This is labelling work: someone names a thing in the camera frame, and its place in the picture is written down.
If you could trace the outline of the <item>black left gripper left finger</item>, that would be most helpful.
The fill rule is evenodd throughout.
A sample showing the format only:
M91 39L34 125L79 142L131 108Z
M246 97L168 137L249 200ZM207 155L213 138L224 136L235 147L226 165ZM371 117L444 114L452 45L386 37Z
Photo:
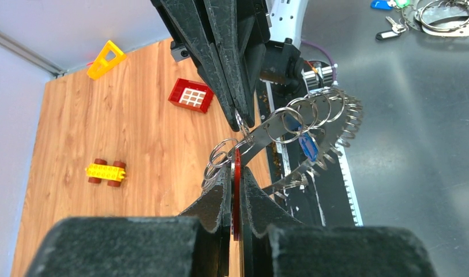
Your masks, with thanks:
M70 217L45 236L26 276L226 276L231 173L177 216Z

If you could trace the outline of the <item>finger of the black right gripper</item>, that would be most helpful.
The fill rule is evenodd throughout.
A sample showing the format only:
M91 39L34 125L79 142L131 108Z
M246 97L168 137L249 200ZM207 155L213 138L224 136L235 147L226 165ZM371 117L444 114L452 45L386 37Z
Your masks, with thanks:
M238 132L235 106L204 1L152 1L175 42L185 46L197 72L216 95L230 128Z
M254 125L254 91L267 42L264 1L204 1L220 83L214 92L231 128Z

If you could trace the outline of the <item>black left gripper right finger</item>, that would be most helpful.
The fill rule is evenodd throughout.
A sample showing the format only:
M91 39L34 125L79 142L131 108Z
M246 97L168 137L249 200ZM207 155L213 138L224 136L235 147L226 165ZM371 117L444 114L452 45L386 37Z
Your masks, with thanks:
M436 276L422 241L399 227L316 227L277 205L241 171L242 276Z

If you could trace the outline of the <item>red key tag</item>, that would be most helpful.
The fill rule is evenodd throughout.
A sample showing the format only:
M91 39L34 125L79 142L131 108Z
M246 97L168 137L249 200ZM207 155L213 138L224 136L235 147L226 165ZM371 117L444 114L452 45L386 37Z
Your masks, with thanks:
M240 183L241 183L241 154L238 148L232 151L231 165L231 229L234 241L240 238Z

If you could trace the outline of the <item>blue key tag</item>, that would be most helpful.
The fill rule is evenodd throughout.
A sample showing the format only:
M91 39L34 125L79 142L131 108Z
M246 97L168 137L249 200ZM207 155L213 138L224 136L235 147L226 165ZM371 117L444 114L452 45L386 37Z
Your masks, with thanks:
M315 162L317 160L319 150L312 136L304 133L298 138L298 141L307 159L311 162Z

